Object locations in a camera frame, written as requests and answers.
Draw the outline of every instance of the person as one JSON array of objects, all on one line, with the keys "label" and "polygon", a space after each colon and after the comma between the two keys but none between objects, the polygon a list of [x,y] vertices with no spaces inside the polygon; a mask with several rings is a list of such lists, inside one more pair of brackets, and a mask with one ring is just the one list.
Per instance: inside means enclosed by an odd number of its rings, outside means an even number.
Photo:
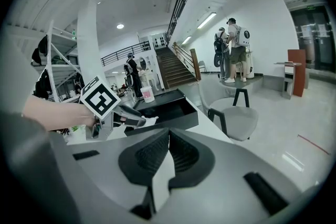
[{"label": "person", "polygon": [[138,72],[138,70],[140,71],[141,70],[141,68],[140,67],[138,67],[137,66],[137,63],[133,60],[133,58],[134,58],[134,55],[133,55],[133,53],[129,53],[128,55],[127,55],[127,61],[126,61],[126,63],[128,63],[130,66],[131,66],[131,68],[132,68],[132,73],[131,73],[131,76],[132,76],[132,78],[133,78],[133,88],[134,88],[134,91],[135,91],[135,96],[137,97],[137,98],[140,98],[140,97],[142,97],[142,93],[141,93],[141,91],[140,91],[140,89],[141,89],[141,81],[140,81],[140,77],[139,77],[139,72]]},{"label": "person", "polygon": [[76,93],[76,95],[80,94],[81,90],[82,90],[82,87],[79,84],[79,80],[76,80],[75,81],[75,93]]},{"label": "person", "polygon": [[221,27],[215,34],[215,40],[219,38],[222,42],[223,61],[220,64],[220,80],[227,80],[230,77],[230,50],[229,46],[225,43],[227,34],[225,28]]},{"label": "person", "polygon": [[242,62],[243,64],[243,75],[240,78],[242,82],[246,82],[246,50],[245,47],[236,44],[236,37],[238,35],[239,26],[236,25],[236,20],[230,18],[226,23],[229,25],[228,33],[229,37],[226,43],[229,44],[231,41],[231,55],[230,55],[230,78],[225,80],[225,83],[234,83],[236,77],[236,64]]},{"label": "person", "polygon": [[29,96],[22,114],[26,118],[36,120],[47,131],[95,124],[94,114],[84,105],[77,103],[56,103]]}]

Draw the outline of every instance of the sneaker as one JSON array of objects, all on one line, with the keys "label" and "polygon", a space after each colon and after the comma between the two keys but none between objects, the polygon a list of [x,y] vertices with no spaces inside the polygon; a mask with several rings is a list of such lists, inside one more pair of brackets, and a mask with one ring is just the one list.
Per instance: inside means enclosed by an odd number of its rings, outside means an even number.
[{"label": "sneaker", "polygon": [[235,79],[227,79],[224,81],[224,83],[235,83]]}]

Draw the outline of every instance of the man in white shirt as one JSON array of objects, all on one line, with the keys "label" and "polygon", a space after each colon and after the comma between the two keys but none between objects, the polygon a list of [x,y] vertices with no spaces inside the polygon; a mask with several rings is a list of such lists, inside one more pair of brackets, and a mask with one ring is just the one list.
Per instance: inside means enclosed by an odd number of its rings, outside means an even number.
[{"label": "man in white shirt", "polygon": [[231,41],[231,75],[230,78],[225,81],[225,83],[235,82],[236,64],[239,62],[242,62],[243,64],[243,75],[240,79],[242,82],[246,82],[246,49],[245,47],[236,44],[236,37],[238,34],[239,26],[236,25],[236,20],[234,18],[230,18],[226,24],[229,25],[229,38],[226,40],[226,43],[229,44],[229,42]]},{"label": "man in white shirt", "polygon": [[229,46],[225,43],[227,37],[224,27],[221,27],[215,34],[215,40],[219,38],[222,42],[223,62],[220,65],[221,81],[227,80],[230,77],[230,50]]}]

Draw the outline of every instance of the red line on floor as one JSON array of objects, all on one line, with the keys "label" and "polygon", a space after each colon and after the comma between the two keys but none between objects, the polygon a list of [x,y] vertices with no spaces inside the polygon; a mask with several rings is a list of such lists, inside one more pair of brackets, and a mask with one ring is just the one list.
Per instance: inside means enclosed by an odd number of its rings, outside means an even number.
[{"label": "red line on floor", "polygon": [[329,152],[327,152],[326,150],[324,150],[323,148],[321,148],[321,147],[318,146],[317,144],[311,142],[309,139],[307,139],[307,138],[305,138],[305,137],[303,137],[302,135],[299,135],[299,134],[298,134],[298,136],[301,137],[301,138],[303,138],[304,140],[308,141],[310,144],[314,145],[315,147],[319,148],[319,149],[322,150],[324,153],[327,153],[328,155],[330,155]]}]

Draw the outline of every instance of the column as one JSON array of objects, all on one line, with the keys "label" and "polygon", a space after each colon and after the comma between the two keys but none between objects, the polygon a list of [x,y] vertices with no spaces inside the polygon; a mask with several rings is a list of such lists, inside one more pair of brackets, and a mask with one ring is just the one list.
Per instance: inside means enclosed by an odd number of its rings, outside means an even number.
[{"label": "column", "polygon": [[84,83],[89,83],[95,76],[108,82],[100,61],[97,39],[97,3],[86,0],[79,8],[77,20],[77,49],[80,70]]}]

